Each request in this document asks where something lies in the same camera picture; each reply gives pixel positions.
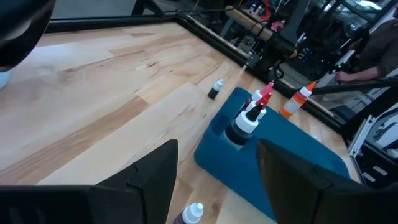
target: black bottle cap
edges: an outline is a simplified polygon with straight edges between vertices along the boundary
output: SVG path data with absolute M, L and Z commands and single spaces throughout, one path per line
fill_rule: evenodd
M 262 110 L 262 107 L 264 105 L 262 103 L 256 105 L 255 107 L 253 107 L 249 112 L 246 113 L 246 117 L 248 118 L 248 120 L 250 121 L 256 121 L 257 117 L 260 115 L 260 112 Z

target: purple bottle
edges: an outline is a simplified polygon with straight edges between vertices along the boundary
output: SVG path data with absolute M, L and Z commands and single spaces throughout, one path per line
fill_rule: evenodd
M 173 224 L 197 224 L 203 216 L 203 204 L 193 203 L 185 208 Z

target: blue block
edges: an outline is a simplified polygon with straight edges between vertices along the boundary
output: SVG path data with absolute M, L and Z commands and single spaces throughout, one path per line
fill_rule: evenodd
M 273 220 L 275 216 L 257 166 L 258 139 L 268 139 L 314 164 L 350 178 L 339 156 L 271 108 L 267 108 L 253 132 L 254 137 L 240 150 L 225 141 L 222 133 L 250 96 L 246 90 L 236 88 L 211 120 L 194 155 L 200 167 Z

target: orange bottle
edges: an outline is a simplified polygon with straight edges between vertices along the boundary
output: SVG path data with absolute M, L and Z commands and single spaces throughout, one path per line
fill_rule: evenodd
M 296 92 L 293 97 L 285 103 L 279 113 L 289 119 L 305 102 L 307 102 L 308 97 L 311 96 L 312 90 L 316 84 L 316 82 L 311 82 L 309 86 L 301 88 L 300 91 Z

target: wood grain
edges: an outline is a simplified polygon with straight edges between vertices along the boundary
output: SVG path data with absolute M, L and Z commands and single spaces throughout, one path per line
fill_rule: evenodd
M 211 100 L 219 78 L 223 88 Z M 46 35 L 0 91 L 0 184 L 96 184 L 176 138 L 167 223 L 192 202 L 205 205 L 201 223 L 274 223 L 193 160 L 237 86 L 253 92 L 264 84 L 177 24 Z M 274 91 L 269 105 L 285 101 Z M 358 179 L 338 134 L 304 111 L 290 120 Z

